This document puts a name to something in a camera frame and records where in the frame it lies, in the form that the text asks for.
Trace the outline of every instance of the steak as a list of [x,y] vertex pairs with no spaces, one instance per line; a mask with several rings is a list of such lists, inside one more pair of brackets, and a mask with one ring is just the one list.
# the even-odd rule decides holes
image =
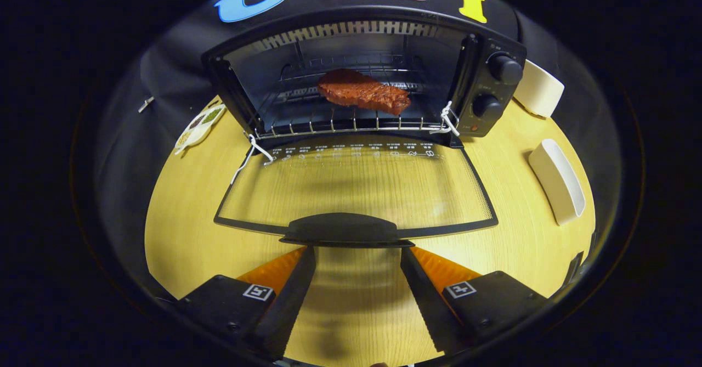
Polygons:
[[329,71],[319,78],[316,87],[319,94],[336,105],[358,105],[362,109],[381,110],[395,116],[410,104],[409,92],[382,84],[354,70]]

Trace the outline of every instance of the wooden surface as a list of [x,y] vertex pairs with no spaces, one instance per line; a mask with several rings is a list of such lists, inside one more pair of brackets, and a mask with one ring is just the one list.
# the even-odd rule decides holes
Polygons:
[[[559,227],[527,155],[551,138],[570,160],[586,195],[582,217]],[[552,120],[518,104],[484,138],[463,139],[499,225],[465,234],[413,239],[421,248],[471,270],[504,270],[549,297],[571,259],[587,250],[595,229],[592,191],[582,164]],[[174,297],[213,275],[237,277],[291,252],[278,235],[224,227],[214,214],[248,150],[236,120],[225,114],[204,142],[171,155],[156,182],[145,248],[151,274]],[[301,195],[300,200],[309,195]],[[438,357],[399,268],[398,250],[318,248],[318,267],[286,356],[318,365],[405,365]]]

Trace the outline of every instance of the control knob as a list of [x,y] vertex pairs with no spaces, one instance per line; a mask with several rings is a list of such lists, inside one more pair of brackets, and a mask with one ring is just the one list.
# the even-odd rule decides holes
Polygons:
[[488,123],[496,122],[504,111],[505,106],[493,95],[479,95],[473,101],[473,113]]
[[487,66],[492,77],[506,85],[514,86],[522,80],[522,66],[509,55],[493,55]]

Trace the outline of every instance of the oven rack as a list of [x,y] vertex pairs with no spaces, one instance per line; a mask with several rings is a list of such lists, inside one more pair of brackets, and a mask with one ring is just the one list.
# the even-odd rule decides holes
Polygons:
[[[383,84],[409,92],[413,105],[403,118],[383,112],[331,104],[316,89],[316,82],[331,69],[354,69]],[[442,116],[443,100],[436,84],[427,83],[426,71],[419,57],[406,54],[371,53],[337,55],[287,64],[281,70],[278,86],[264,100],[259,112],[269,121],[265,132],[254,128],[256,139],[331,134],[336,132],[413,131],[449,132]],[[448,109],[454,126],[458,115]]]

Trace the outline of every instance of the small white container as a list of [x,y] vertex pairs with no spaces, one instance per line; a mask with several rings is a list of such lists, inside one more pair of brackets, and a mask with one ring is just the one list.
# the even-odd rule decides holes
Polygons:
[[[217,115],[215,116],[214,119],[212,119],[206,123],[203,123],[203,121],[207,118],[207,116],[209,114],[211,114],[212,112],[214,112],[218,109],[219,109],[219,112],[217,113]],[[181,152],[183,152],[183,150],[185,150],[186,147],[193,146],[193,145],[196,145],[196,144],[199,144],[200,142],[202,142],[207,137],[207,135],[210,133],[212,126],[216,122],[218,122],[218,120],[220,120],[220,117],[226,111],[226,109],[227,109],[227,107],[224,104],[220,104],[220,105],[213,106],[212,108],[202,112],[201,114],[198,114],[198,116],[196,116],[195,119],[193,119],[193,121],[191,121],[188,124],[188,126],[185,128],[185,130],[180,134],[180,137],[178,137],[178,139],[175,140],[175,153],[174,154],[179,155]],[[195,120],[199,119],[200,116],[203,117],[201,119],[201,121],[195,127],[190,128],[190,126],[193,125],[193,122],[195,122]],[[183,137],[183,135],[186,135],[188,133],[190,133],[190,135],[188,135],[188,137],[186,139],[184,139],[182,142],[180,142],[180,139]]]
[[570,162],[555,140],[544,139],[529,155],[529,165],[546,192],[559,225],[585,210],[585,194]]
[[532,114],[551,117],[564,88],[553,75],[526,60],[522,80],[514,90],[514,98]]

